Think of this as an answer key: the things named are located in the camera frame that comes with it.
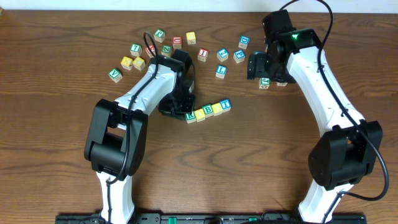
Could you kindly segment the green B wooden block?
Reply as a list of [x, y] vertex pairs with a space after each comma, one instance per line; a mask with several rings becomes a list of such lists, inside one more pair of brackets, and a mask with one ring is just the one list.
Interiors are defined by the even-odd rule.
[[205, 105], [202, 107], [205, 117], [208, 118], [214, 115], [214, 111], [211, 104]]

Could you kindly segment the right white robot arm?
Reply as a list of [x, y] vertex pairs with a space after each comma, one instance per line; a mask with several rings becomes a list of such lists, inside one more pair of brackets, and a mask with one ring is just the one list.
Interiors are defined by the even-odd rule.
[[308, 156], [312, 183], [297, 208], [304, 223], [328, 223], [345, 195], [369, 175], [379, 152], [383, 131], [366, 121], [351, 104], [326, 60], [324, 43], [313, 29], [296, 29], [287, 10], [262, 20], [267, 52], [249, 56], [247, 78], [296, 83], [317, 121], [320, 140]]

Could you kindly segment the yellow O block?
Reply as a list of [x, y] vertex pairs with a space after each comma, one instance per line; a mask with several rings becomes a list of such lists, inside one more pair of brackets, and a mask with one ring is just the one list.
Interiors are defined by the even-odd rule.
[[197, 122], [203, 121], [206, 118], [206, 114], [203, 108], [194, 111], [194, 115]]
[[215, 103], [211, 106], [211, 108], [213, 110], [214, 116], [218, 116], [223, 113], [223, 108], [222, 108], [221, 103]]

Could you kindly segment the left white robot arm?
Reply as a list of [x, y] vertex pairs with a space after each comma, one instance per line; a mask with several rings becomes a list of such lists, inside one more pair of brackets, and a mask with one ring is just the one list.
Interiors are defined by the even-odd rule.
[[103, 194], [99, 215], [105, 223], [128, 223], [134, 214], [132, 177], [144, 157], [149, 115], [185, 120], [193, 112], [194, 81], [187, 78], [193, 65], [189, 53], [150, 60], [142, 79], [114, 101], [97, 102], [86, 140], [84, 157], [97, 173]]

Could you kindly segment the blue T wooden block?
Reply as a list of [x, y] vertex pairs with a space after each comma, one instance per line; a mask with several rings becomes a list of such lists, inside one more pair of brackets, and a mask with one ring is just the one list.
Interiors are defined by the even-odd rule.
[[224, 113], [231, 109], [231, 102], [229, 101], [229, 99], [221, 100], [220, 105]]

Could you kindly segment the green R wooden block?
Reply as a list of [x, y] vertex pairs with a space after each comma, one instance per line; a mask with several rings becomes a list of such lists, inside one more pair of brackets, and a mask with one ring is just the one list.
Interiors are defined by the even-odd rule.
[[194, 123], [197, 121], [197, 118], [195, 116], [195, 113], [192, 111], [191, 113], [187, 113], [185, 115], [185, 119], [187, 123]]

